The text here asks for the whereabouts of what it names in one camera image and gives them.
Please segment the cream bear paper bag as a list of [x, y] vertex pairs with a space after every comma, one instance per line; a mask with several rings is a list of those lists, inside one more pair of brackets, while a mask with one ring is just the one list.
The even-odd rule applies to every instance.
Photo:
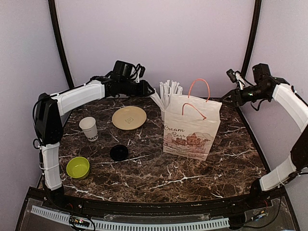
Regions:
[[220, 126], [222, 103], [209, 98], [173, 94], [164, 117], [163, 152], [205, 161]]

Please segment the white paper cups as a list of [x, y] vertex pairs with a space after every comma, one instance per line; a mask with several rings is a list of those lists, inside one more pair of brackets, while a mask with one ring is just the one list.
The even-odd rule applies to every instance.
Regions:
[[79, 122], [79, 127], [84, 132], [88, 141], [93, 142], [98, 139], [96, 120], [93, 117], [85, 117]]

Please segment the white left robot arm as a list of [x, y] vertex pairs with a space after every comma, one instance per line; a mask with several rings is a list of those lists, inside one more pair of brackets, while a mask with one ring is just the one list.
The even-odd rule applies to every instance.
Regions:
[[40, 168], [45, 185], [54, 191], [62, 186], [59, 167], [59, 147], [63, 137], [62, 117], [70, 111], [90, 103], [117, 95], [147, 97], [154, 88], [145, 80], [114, 80], [94, 76], [87, 83], [60, 93], [43, 93], [33, 107], [33, 122], [39, 142]]

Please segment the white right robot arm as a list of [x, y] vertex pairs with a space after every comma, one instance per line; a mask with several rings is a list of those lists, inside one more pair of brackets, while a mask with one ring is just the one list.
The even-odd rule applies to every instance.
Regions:
[[247, 102], [271, 101], [289, 114], [298, 128], [298, 135], [291, 140], [295, 142], [287, 158], [270, 173], [256, 180], [253, 191], [246, 197], [245, 204], [250, 209], [257, 208], [264, 201], [263, 192], [285, 185], [297, 176], [307, 174], [308, 167], [308, 106], [299, 98], [294, 88], [283, 78], [263, 76], [256, 80], [256, 85], [237, 87], [224, 95], [221, 101], [234, 106]]

